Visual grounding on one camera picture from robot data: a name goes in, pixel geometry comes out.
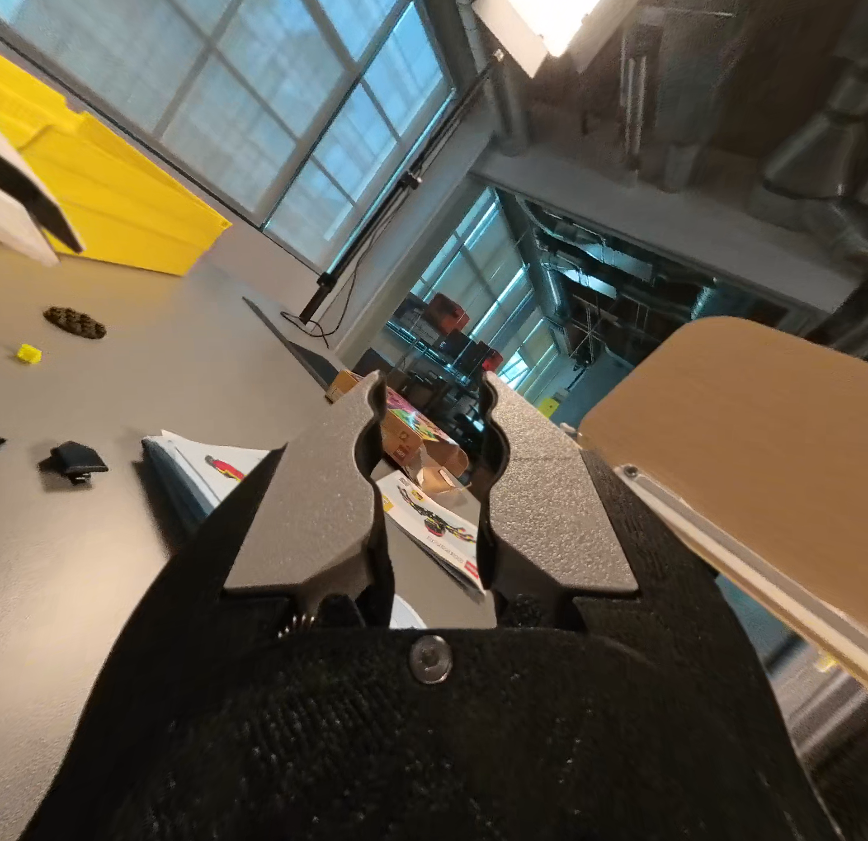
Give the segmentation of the black pole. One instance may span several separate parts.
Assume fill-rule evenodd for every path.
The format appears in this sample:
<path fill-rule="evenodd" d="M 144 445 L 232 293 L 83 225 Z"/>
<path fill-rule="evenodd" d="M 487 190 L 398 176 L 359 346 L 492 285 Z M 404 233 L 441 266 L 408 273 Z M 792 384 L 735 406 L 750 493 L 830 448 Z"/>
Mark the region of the black pole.
<path fill-rule="evenodd" d="M 353 234 L 353 238 L 348 246 L 342 250 L 337 261 L 328 271 L 318 277 L 315 293 L 297 317 L 301 326 L 307 326 L 313 321 L 316 312 L 335 291 L 344 272 L 352 263 L 361 261 L 365 252 L 373 247 L 379 235 L 390 225 L 407 198 L 422 186 L 425 182 L 425 175 L 433 162 L 458 130 L 466 114 L 475 105 L 484 85 L 491 79 L 496 69 L 502 65 L 504 59 L 505 52 L 502 48 L 498 47 L 492 52 L 483 68 L 474 78 L 472 85 L 450 109 L 407 168 L 396 177 L 388 191 L 375 206 L 373 213 L 363 220 L 360 228 Z"/>

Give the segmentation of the bright ceiling light panel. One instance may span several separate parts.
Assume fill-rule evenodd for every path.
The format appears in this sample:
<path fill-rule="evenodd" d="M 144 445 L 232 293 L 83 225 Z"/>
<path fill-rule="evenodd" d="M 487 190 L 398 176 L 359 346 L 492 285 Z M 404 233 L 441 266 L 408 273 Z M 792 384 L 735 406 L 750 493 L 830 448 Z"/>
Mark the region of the bright ceiling light panel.
<path fill-rule="evenodd" d="M 530 78 L 599 28 L 614 0 L 472 0 L 472 11 Z"/>

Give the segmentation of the round black lego piece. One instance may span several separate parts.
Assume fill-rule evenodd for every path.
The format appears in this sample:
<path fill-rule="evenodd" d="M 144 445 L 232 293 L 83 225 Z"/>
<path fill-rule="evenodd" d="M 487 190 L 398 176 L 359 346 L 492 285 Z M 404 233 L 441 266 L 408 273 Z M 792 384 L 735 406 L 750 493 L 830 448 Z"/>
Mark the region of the round black lego piece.
<path fill-rule="evenodd" d="M 50 306 L 43 311 L 42 316 L 51 326 L 83 339 L 102 340 L 107 334 L 106 326 L 91 315 L 71 307 Z"/>

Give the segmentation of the black wedge lego piece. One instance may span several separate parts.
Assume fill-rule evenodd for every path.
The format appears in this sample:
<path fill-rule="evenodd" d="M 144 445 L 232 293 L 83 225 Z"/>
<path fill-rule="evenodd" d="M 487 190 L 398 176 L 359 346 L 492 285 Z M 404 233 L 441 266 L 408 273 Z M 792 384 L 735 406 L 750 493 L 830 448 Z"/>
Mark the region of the black wedge lego piece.
<path fill-rule="evenodd" d="M 107 474 L 110 467 L 91 446 L 75 441 L 56 444 L 37 463 L 37 470 L 49 490 L 89 488 L 93 478 Z"/>

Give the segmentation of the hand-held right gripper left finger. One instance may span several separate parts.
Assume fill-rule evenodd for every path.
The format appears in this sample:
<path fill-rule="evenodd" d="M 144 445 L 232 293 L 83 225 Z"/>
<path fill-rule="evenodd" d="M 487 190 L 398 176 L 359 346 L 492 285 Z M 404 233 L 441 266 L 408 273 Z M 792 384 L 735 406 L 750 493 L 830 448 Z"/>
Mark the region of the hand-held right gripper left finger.
<path fill-rule="evenodd" d="M 283 596 L 309 615 L 344 595 L 365 623 L 390 625 L 395 578 L 373 478 L 385 408 L 376 371 L 287 444 L 224 582 L 228 595 Z"/>

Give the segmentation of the closed lego instruction booklet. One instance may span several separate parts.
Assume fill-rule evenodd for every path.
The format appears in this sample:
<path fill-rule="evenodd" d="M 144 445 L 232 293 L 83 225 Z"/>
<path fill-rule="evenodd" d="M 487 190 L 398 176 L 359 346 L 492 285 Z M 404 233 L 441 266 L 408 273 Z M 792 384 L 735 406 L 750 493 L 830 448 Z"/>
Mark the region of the closed lego instruction booklet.
<path fill-rule="evenodd" d="M 483 595 L 476 526 L 436 503 L 399 471 L 376 480 L 376 486 L 385 514 L 453 578 Z"/>

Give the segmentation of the yellow plastic bin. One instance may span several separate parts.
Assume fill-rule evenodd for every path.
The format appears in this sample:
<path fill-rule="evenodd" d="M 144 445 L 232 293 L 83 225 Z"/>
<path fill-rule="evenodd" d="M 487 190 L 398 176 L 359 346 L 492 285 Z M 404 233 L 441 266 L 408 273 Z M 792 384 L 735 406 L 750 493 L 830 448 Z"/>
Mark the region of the yellow plastic bin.
<path fill-rule="evenodd" d="M 3 136 L 75 229 L 81 257 L 184 276 L 231 223 L 90 113 L 1 59 Z"/>

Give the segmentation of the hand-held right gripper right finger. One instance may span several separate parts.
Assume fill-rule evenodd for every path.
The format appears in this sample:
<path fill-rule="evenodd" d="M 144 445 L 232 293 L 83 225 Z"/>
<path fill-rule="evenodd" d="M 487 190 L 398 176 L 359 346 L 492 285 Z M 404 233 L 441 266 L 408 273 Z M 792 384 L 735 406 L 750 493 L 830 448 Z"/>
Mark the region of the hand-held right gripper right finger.
<path fill-rule="evenodd" d="M 476 562 L 504 602 L 562 609 L 580 596 L 625 599 L 639 585 L 579 444 L 496 374 L 480 380 L 474 469 Z"/>

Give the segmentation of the storage shelf with red boxes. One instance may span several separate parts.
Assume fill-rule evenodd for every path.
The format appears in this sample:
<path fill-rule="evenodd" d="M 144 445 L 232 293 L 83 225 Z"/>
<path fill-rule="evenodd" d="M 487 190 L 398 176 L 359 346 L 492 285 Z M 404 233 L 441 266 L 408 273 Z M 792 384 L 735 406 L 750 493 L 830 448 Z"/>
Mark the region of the storage shelf with red boxes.
<path fill-rule="evenodd" d="M 392 315 L 392 322 L 414 344 L 433 352 L 441 364 L 465 377 L 498 371 L 504 361 L 499 352 L 466 333 L 469 315 L 443 293 L 429 300 L 410 293 Z"/>

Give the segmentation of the window with blinds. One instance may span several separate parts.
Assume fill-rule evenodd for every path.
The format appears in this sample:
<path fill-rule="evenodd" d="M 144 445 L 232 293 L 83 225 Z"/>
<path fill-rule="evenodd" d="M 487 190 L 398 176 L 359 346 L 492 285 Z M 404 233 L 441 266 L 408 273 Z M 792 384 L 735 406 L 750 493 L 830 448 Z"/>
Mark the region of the window with blinds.
<path fill-rule="evenodd" d="M 2 0 L 2 32 L 311 271 L 453 94 L 421 0 Z"/>

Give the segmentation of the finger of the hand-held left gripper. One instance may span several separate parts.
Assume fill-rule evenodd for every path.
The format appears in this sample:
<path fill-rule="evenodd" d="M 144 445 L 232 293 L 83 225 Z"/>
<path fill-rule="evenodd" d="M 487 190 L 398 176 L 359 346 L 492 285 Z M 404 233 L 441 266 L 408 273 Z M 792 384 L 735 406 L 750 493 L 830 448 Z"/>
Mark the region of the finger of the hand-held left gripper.
<path fill-rule="evenodd" d="M 48 241 L 52 237 L 73 253 L 84 251 L 80 236 L 59 202 L 4 135 L 1 136 L 1 193 L 24 205 Z"/>
<path fill-rule="evenodd" d="M 1 193 L 1 245 L 47 267 L 60 259 L 24 205 Z"/>

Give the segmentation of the colourful cardboard lego box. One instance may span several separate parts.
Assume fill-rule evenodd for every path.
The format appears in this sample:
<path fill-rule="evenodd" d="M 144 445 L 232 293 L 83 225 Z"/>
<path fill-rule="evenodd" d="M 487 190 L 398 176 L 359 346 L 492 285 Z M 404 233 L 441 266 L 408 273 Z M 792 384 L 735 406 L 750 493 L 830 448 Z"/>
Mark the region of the colourful cardboard lego box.
<path fill-rule="evenodd" d="M 464 488 L 460 478 L 469 458 L 460 445 L 390 387 L 385 403 L 380 423 L 385 456 L 429 497 Z"/>

